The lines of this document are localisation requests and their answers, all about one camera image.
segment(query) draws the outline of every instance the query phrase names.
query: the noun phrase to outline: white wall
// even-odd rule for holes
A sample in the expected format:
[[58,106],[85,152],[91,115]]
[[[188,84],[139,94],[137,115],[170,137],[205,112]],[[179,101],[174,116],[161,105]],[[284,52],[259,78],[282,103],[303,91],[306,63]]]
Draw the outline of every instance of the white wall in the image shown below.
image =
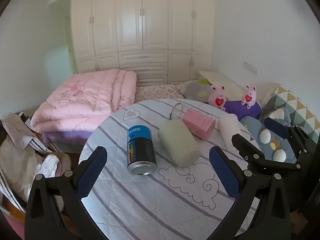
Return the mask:
[[[214,0],[212,71],[278,82],[319,116],[320,25],[305,0]],[[243,63],[257,67],[248,72]]]
[[0,118],[39,106],[70,75],[64,16],[47,0],[12,0],[0,17]]

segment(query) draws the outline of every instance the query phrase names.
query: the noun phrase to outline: pink can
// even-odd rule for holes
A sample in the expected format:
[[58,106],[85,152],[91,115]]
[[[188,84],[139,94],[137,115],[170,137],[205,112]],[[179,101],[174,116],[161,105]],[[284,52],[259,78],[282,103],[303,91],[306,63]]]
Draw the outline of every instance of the pink can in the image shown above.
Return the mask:
[[202,140],[206,140],[215,127],[216,120],[189,108],[182,117],[183,123],[190,132]]

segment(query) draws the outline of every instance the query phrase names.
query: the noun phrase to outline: blue gripper pad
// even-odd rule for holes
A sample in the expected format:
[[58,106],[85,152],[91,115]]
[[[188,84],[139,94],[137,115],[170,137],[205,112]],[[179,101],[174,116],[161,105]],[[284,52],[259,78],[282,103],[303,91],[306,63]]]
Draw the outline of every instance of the blue gripper pad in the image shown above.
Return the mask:
[[210,149],[209,160],[228,196],[237,200],[244,184],[240,167],[217,146]]
[[289,128],[284,126],[270,117],[264,119],[263,124],[265,128],[279,135],[282,139],[289,139]]
[[98,146],[90,157],[82,161],[75,170],[73,184],[79,199],[87,197],[98,179],[100,172],[107,163],[107,150]]

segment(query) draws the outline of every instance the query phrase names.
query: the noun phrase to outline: heart drawing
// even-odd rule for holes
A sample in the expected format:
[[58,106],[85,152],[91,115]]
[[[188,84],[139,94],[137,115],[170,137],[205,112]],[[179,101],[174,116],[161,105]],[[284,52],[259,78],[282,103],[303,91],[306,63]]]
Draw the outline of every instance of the heart drawing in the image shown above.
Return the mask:
[[250,102],[252,100],[252,97],[250,97],[249,95],[245,95],[245,100],[247,102]]
[[216,104],[217,106],[221,106],[223,104],[223,98],[216,98]]
[[125,111],[124,116],[123,116],[123,121],[129,120],[129,119],[134,119],[140,116],[140,112],[135,111],[134,109],[128,109]]

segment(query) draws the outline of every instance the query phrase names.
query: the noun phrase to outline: purple pillow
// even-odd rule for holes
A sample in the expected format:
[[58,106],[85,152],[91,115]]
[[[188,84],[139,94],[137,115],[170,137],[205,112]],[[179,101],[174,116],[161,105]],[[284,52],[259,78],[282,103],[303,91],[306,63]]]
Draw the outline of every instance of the purple pillow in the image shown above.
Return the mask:
[[261,108],[257,102],[250,109],[247,108],[247,105],[241,105],[241,101],[226,101],[224,107],[227,113],[235,114],[238,120],[244,116],[252,116],[258,119],[261,114]]

